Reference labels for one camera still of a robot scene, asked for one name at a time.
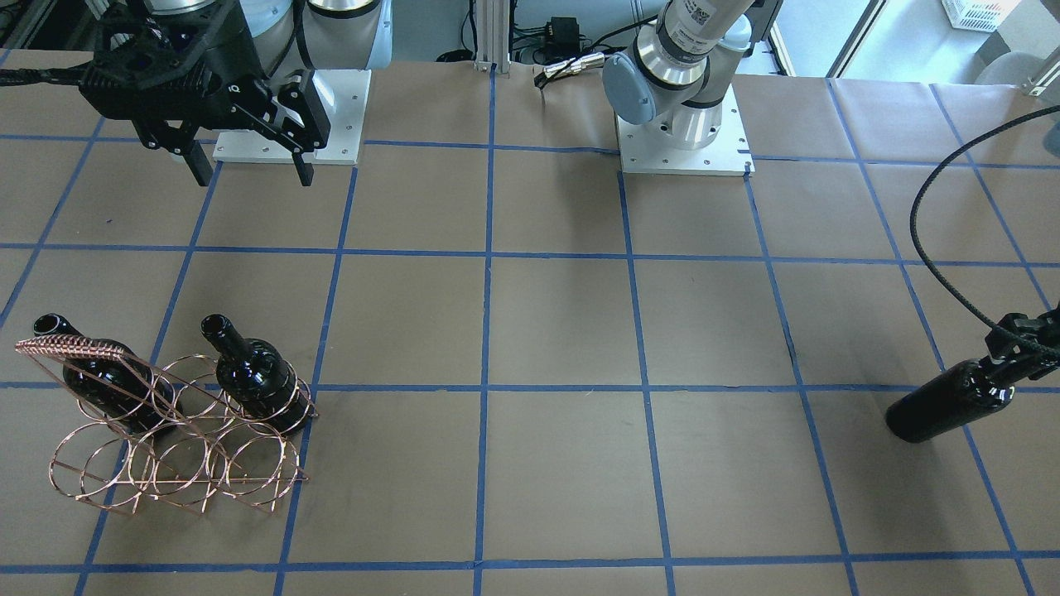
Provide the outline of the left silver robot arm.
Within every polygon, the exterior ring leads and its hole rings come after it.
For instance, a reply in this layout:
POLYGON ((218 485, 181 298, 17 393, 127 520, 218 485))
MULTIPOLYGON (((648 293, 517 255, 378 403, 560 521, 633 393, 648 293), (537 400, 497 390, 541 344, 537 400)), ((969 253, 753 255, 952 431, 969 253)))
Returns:
MULTIPOLYGON (((719 103, 737 12, 747 1, 672 1, 631 49, 607 58, 605 93, 620 123, 669 139, 675 118, 719 103)), ((862 78, 735 78, 756 172, 735 176, 624 173, 646 366, 652 390, 926 382, 973 354, 974 316, 943 315, 944 288, 920 262, 912 203, 946 155, 1036 99, 1011 84, 862 78)), ((999 199, 1058 201, 1044 148, 985 141, 930 185, 918 234, 932 264, 965 296, 1010 290, 1045 310, 1034 267, 995 212, 999 199)))

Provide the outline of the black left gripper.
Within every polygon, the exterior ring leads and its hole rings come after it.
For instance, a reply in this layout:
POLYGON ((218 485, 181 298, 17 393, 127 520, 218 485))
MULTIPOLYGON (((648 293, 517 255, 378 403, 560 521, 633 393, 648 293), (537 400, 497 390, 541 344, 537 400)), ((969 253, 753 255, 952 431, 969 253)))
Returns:
POLYGON ((1052 356, 1038 348, 1027 347, 1028 343, 1040 344, 1042 348, 1058 351, 1059 310, 1053 309, 1036 318, 1021 313, 1008 313, 985 336, 988 354, 985 358, 985 374, 991 381, 1022 381, 1029 378, 1037 381, 1058 369, 1057 356, 1052 356))

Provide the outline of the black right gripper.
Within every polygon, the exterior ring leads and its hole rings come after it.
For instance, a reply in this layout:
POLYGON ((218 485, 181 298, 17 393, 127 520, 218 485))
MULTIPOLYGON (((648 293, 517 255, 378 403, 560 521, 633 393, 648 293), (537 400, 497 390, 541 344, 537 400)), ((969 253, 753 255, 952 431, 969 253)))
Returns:
POLYGON ((114 3, 99 27, 80 94, 103 117, 132 122, 144 146, 182 159, 199 186, 214 174, 200 128, 257 132, 292 154, 300 185, 313 182, 306 154, 330 138, 316 72, 295 70, 269 88, 238 2, 193 1, 170 12, 114 3))

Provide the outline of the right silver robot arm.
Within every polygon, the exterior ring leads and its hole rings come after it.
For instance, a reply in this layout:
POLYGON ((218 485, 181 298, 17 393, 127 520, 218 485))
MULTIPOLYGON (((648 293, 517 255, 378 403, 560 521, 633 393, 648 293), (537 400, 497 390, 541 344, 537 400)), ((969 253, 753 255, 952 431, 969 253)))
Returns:
POLYGON ((80 94, 182 159, 356 165, 371 73, 393 56, 388 1, 128 1, 104 12, 80 94), (198 132, 217 132, 212 157, 198 132))

